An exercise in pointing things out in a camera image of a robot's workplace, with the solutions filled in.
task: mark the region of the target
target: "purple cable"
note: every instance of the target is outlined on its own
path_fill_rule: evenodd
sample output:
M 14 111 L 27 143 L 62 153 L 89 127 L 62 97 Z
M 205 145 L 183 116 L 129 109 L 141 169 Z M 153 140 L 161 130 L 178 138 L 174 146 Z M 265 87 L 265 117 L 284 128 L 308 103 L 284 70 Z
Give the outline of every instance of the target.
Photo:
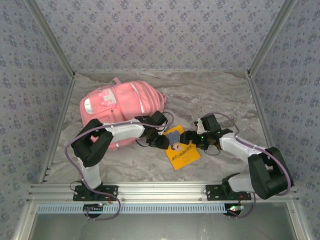
M 137 125 L 143 125 L 143 126 L 146 126 L 146 127 L 152 127 L 152 128 L 165 128 L 165 127 L 169 127 L 175 120 L 174 116 L 172 115 L 172 113 L 170 112 L 167 112 L 167 111 L 164 111 L 163 112 L 164 114 L 169 114 L 171 117 L 172 117 L 172 120 L 171 122 L 165 124 L 165 125 L 151 125 L 151 124 L 147 124 L 147 123 L 143 123 L 143 122 L 135 122 L 134 124 L 137 124 Z M 113 199 L 115 199 L 118 203 L 119 203 L 119 207 L 118 207 L 118 210 L 117 212 L 110 216 L 110 217 L 106 217 L 106 218 L 92 218 L 92 217 L 89 217 L 89 211 L 90 211 L 90 208 L 86 211 L 86 216 L 88 219 L 90 220 L 93 220 L 93 221 L 104 221 L 104 220 L 110 220 L 110 219 L 114 219 L 116 216 L 119 215 L 120 213 L 120 209 L 121 209 L 121 202 L 119 200 L 119 198 L 117 198 L 115 195 L 113 194 L 110 194 L 110 193 L 107 193 L 107 192 L 102 192 L 102 191 L 97 191 L 97 190 L 94 190 L 92 189 L 88 183 L 86 182 L 85 180 L 85 176 L 83 175 L 83 173 L 81 172 L 81 169 L 80 167 L 78 167 L 78 165 L 70 158 L 69 154 L 68 154 L 68 148 L 71 146 L 71 144 L 73 144 L 75 141 L 77 141 L 78 139 L 82 138 L 83 136 L 91 133 L 91 132 L 94 132 L 96 130 L 100 130 L 100 129 L 105 129 L 105 128 L 109 128 L 111 126 L 114 126 L 114 127 L 118 127 L 118 126 L 124 126 L 124 125 L 130 125 L 130 123 L 127 123 L 127 122 L 118 122 L 118 123 L 112 123 L 112 124 L 106 124 L 106 125 L 102 125 L 102 126 L 97 126 L 97 127 L 94 127 L 88 131 L 85 131 L 83 132 L 82 134 L 76 136 L 71 142 L 67 143 L 65 145 L 65 148 L 64 148 L 64 154 L 66 156 L 66 158 L 68 159 L 68 161 L 77 169 L 77 171 L 79 172 L 80 176 L 81 176 L 81 179 L 82 179 L 82 182 L 83 184 L 85 185 L 85 187 L 87 189 L 89 189 L 91 192 L 95 193 L 95 194 L 100 194 L 100 195 L 106 195 L 108 197 L 111 197 Z
M 226 117 L 228 120 L 230 120 L 230 121 L 232 122 L 232 124 L 233 124 L 234 127 L 236 128 L 236 133 L 234 134 L 234 137 L 235 137 L 235 140 L 236 140 L 237 142 L 241 143 L 242 145 L 244 145 L 244 146 L 246 146 L 246 147 L 248 147 L 248 148 L 255 148 L 255 149 L 257 149 L 258 151 L 266 154 L 266 155 L 267 155 L 268 157 L 270 157 L 273 161 L 275 161 L 275 163 L 276 163 L 276 164 L 281 168 L 281 170 L 283 171 L 284 176 L 285 176 L 285 178 L 286 178 L 286 180 L 287 180 L 287 183 L 288 183 L 288 187 L 287 187 L 286 191 L 283 192 L 283 193 L 276 194 L 276 196 L 284 196 L 284 195 L 287 195 L 287 194 L 290 192 L 291 180 L 290 180 L 290 177 L 289 177 L 289 174 L 288 174 L 287 170 L 286 170 L 285 167 L 281 164 L 281 162 L 280 162 L 277 158 L 275 158 L 273 155 L 271 155 L 269 152 L 267 152 L 266 150 L 264 150 L 264 149 L 262 149 L 262 148 L 260 148 L 260 147 L 256 147 L 256 146 L 254 146 L 253 144 L 249 144 L 249 143 L 247 143 L 247 142 L 244 142 L 244 141 L 240 140 L 240 139 L 238 138 L 238 136 L 237 136 L 237 135 L 240 133 L 240 129 L 238 128 L 238 126 L 236 125 L 236 123 L 231 119 L 231 117 L 229 117 L 228 115 L 225 115 L 225 114 L 220 113 L 220 112 L 211 112 L 211 113 L 208 113 L 208 114 L 204 115 L 203 117 L 207 117 L 207 116 L 212 115 L 212 114 L 222 115 L 222 116 Z M 252 205 L 252 208 L 250 209 L 250 211 L 249 211 L 248 213 L 246 213 L 245 215 L 243 215 L 243 216 L 237 216 L 237 217 L 235 217 L 235 218 L 237 218 L 237 219 L 243 219 L 243 218 L 249 216 L 249 215 L 253 212 L 253 210 L 255 209 L 256 201 L 257 201 L 257 199 L 256 199 L 256 194 L 253 193 L 253 205 Z

